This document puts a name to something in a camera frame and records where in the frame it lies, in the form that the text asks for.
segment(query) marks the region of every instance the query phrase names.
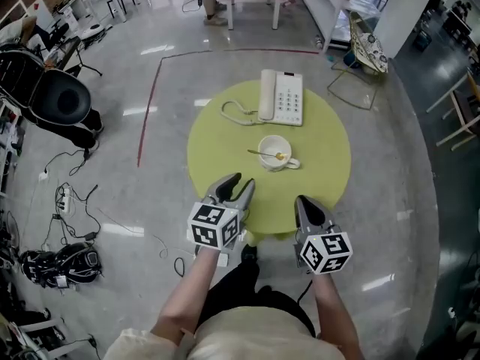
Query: floor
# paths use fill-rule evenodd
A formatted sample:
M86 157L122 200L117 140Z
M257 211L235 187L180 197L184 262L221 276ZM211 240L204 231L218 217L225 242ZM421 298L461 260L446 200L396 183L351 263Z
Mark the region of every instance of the floor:
M323 55L222 51L315 50L317 30L301 1L282 9L275 32L271 30L273 7L266 4L236 4L235 30L228 31L205 27L202 10L182 13L182 5L188 1L141 0L140 6L134 7L126 0L126 23L111 20L106 2L99 2L103 23L111 22L113 28L100 43L87 49L82 59L104 75L84 69L79 79L90 89L92 106L100 111L105 131L100 148L76 175L69 177L68 172L81 157L64 156L50 166L47 180L38 181L51 157L75 148L67 140L28 126L22 157L9 176L10 199L4 204L18 220L22 250L39 249L47 236L58 185L69 182L81 197L99 185L88 207L101 224L95 244L103 264L103 276L94 283L63 292L42 289L17 274L19 291L28 306L48 307L53 316L63 317L67 339L94 335L101 356L122 329L150 329L179 281L173 271L175 258L184 258L187 269L193 259L194 246L186 240L185 230L197 197L188 178L185 151L189 129L202 110L195 103L232 84L257 78L263 68L274 68L303 74L304 87L328 101L349 135L352 173L334 214L337 223L349 232L355 254L334 279L355 321L364 354L368 359L396 359L406 341L415 352L426 324L416 319L425 320L431 307L430 297L419 298L419 290L433 295L431 279L435 277L431 271L436 271L438 261L434 249L437 231L417 231L424 215L434 215L436 220L437 212L434 196L424 201L427 210L419 208L418 194L434 194L434 187L408 97L398 94L398 84L389 85L368 112L327 93L327 84L338 72L330 69L332 61ZM195 7L193 2L186 9ZM137 167L146 104L160 59L202 50L213 52L163 63ZM360 100L368 94L349 76L340 79L336 89ZM83 207L76 204L75 208L71 224L79 233L93 230L95 224ZM50 250L61 247L61 237L60 227L52 225ZM158 238L168 247L166 259L159 257L163 246ZM426 241L419 244L419 239ZM425 243L430 250L424 249ZM239 262L241 248L242 244L235 246L229 266L219 268L214 281ZM258 287L271 284L297 299L309 277L296 268L293 239L264 241L259 255ZM423 270L425 258L433 263L428 271ZM318 330L311 292L301 303ZM410 329L412 326L420 332ZM73 352L71 358L94 359L95 352L86 347Z
M394 60L424 134L439 210L439 279L425 345L452 323L448 308L455 307L459 316L464 313L471 289L461 287L458 292L458 284L479 243L480 196L475 190L480 172L479 142L474 139L454 152L450 147L458 139L436 147L436 142L458 129L458 119L453 115L441 120L442 114L451 106L449 99L431 113L425 112L466 73L468 65L468 53L440 28L439 21L434 16L430 22L429 33L433 35L433 42L423 53L411 47L416 36L411 34ZM460 90L468 92L468 87L462 86Z

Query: white wall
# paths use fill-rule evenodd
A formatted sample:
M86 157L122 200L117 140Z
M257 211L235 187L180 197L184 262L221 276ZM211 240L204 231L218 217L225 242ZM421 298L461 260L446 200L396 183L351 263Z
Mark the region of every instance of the white wall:
M388 0L375 35L388 58L394 58L422 15L428 0Z

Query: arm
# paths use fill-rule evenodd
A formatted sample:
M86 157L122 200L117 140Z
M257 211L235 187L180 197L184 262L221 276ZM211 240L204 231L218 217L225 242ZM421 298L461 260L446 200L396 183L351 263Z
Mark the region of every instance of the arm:
M219 250L202 248L190 271L166 301L151 333L179 345L183 332L195 332L217 268Z
M363 360L357 331L338 295L332 276L329 274L313 276L313 291L322 340L338 345L346 360Z

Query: coffee cup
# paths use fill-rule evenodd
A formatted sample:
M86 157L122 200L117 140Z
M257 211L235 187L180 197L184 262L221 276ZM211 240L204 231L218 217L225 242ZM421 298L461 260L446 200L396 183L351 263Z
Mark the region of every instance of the coffee cup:
M257 151L267 155L273 155L258 155L260 164L268 171L277 172L283 168L290 168L292 170L300 168L300 161L292 158L292 147L282 136L271 135L264 137L260 140ZM275 157L277 153L282 154L283 158L281 160Z

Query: person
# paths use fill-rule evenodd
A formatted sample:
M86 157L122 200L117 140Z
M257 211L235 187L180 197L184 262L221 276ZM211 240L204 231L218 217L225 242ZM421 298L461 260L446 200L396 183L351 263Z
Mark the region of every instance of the person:
M227 6L219 3L217 0L203 0L206 17L203 23L206 26L226 26L227 19L218 16L218 12L226 11Z
M10 22L6 19L0 26L0 44L14 41L17 38L23 46L27 46L30 38L34 34L37 25L36 16L27 16Z
M461 7L462 7L462 10L463 10L462 20L467 21L468 11L472 10L472 5L470 4L469 1L467 1L466 3L463 3L461 5Z
M6 19L0 24L0 45L19 39L19 43L24 47L27 47L29 40L33 36L39 35L46 49L51 50L67 30L68 25L64 24L61 28L55 30L50 36L47 31L37 25L36 16L27 16L13 22Z
M462 8L462 1L457 0L453 5L451 6L451 11L456 14L458 17L462 18L463 16L463 8Z
M363 359L329 274L312 280L321 328L316 338L308 315L290 297L270 286L255 293L255 247L246 245L241 263L209 290L219 253L202 247L151 331L124 330L103 360Z
M39 128L58 134L65 139L69 139L75 146L85 149L87 154L98 149L98 136L104 130L104 123L101 120L100 113L90 109L88 115L81 121L85 127L76 125L58 125L48 121L36 118L28 109L22 109L22 116L37 125Z

